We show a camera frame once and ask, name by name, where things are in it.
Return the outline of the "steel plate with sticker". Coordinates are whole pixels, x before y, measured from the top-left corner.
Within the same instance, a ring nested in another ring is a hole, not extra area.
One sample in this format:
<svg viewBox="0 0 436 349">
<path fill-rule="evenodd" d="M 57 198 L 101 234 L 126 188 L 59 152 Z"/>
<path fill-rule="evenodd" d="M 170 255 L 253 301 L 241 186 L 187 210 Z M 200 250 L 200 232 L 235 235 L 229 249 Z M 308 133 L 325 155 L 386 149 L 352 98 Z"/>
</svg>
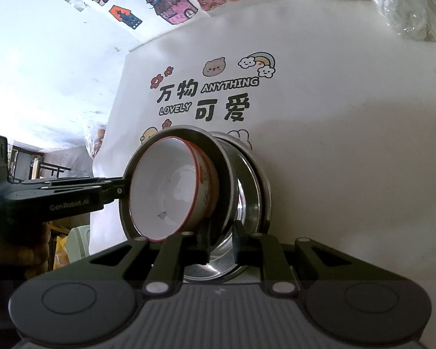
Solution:
<svg viewBox="0 0 436 349">
<path fill-rule="evenodd" d="M 238 205 L 235 219 L 248 234 L 269 231 L 271 220 L 271 189 L 269 179 L 248 144 L 229 134 L 212 134 L 227 153 L 235 171 L 238 185 Z M 209 263 L 192 265 L 185 269 L 188 283 L 224 283 L 244 272 L 246 268 L 235 263 L 232 231 L 211 252 Z"/>
</svg>

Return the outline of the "white red-rimmed bowl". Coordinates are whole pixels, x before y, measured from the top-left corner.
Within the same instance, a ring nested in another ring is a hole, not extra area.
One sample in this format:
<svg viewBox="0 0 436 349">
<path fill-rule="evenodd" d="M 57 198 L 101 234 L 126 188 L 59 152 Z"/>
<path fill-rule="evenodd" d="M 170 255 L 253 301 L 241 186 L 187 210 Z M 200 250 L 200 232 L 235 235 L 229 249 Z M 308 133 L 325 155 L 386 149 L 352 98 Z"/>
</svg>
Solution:
<svg viewBox="0 0 436 349">
<path fill-rule="evenodd" d="M 140 157 L 130 187 L 135 228 L 152 241 L 192 229 L 208 217 L 217 200 L 217 172 L 192 142 L 169 136 Z"/>
</svg>

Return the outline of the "green plastic stool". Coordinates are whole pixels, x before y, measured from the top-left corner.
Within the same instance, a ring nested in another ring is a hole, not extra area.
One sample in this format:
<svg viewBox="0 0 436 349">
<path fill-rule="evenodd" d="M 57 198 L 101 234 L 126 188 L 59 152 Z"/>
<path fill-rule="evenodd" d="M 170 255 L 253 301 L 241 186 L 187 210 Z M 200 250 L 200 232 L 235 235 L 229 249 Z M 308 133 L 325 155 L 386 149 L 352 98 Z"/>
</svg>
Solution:
<svg viewBox="0 0 436 349">
<path fill-rule="evenodd" d="M 67 256 L 70 263 L 84 259 L 90 255 L 90 226 L 82 225 L 73 228 L 66 242 Z"/>
</svg>

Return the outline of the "white printed table mat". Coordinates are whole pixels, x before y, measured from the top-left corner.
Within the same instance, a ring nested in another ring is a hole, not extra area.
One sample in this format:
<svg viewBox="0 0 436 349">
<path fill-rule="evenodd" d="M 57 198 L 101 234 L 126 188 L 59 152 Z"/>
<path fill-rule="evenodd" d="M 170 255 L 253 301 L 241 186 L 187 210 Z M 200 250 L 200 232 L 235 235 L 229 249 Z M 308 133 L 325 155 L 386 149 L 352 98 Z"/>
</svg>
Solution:
<svg viewBox="0 0 436 349">
<path fill-rule="evenodd" d="M 163 115 L 154 76 L 205 83 L 253 76 L 239 62 L 271 54 L 276 71 L 248 106 L 215 93 L 214 116 Z M 271 232 L 307 236 L 418 281 L 433 301 L 436 347 L 436 44 L 394 34 L 371 2 L 284 0 L 177 29 L 126 56 L 98 176 L 125 166 L 149 128 L 193 124 L 252 145 L 271 183 Z"/>
</svg>

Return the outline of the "bag of red fruit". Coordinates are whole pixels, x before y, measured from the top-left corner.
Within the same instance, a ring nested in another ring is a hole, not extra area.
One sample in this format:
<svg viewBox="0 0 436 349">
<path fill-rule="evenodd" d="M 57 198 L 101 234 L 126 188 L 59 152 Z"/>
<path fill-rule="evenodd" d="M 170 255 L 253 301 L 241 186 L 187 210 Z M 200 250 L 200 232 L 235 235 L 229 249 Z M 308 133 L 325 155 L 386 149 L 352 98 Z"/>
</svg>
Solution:
<svg viewBox="0 0 436 349">
<path fill-rule="evenodd" d="M 105 125 L 96 124 L 86 127 L 84 134 L 85 148 L 91 159 L 95 159 L 96 155 L 100 151 L 105 132 Z"/>
</svg>

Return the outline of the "deep steel bowl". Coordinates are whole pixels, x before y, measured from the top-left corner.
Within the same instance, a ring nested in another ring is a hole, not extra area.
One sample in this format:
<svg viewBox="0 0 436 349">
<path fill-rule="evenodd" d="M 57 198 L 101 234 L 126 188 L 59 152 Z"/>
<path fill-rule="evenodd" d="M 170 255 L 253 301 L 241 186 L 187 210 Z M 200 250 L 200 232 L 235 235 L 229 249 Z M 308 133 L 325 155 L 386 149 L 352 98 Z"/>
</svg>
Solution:
<svg viewBox="0 0 436 349">
<path fill-rule="evenodd" d="M 187 230 L 207 236 L 208 245 L 215 247 L 225 237 L 233 220 L 238 200 L 237 180 L 228 155 L 217 139 L 211 132 L 190 125 L 179 125 L 157 132 L 146 140 L 131 157 L 123 176 L 126 180 L 125 195 L 119 199 L 119 217 L 124 233 L 129 238 L 142 236 L 135 228 L 129 211 L 131 176 L 135 167 L 140 157 L 152 144 L 169 136 L 177 136 L 192 142 L 209 157 L 215 167 L 218 180 L 216 205 L 208 217 L 201 219 L 196 226 Z"/>
</svg>

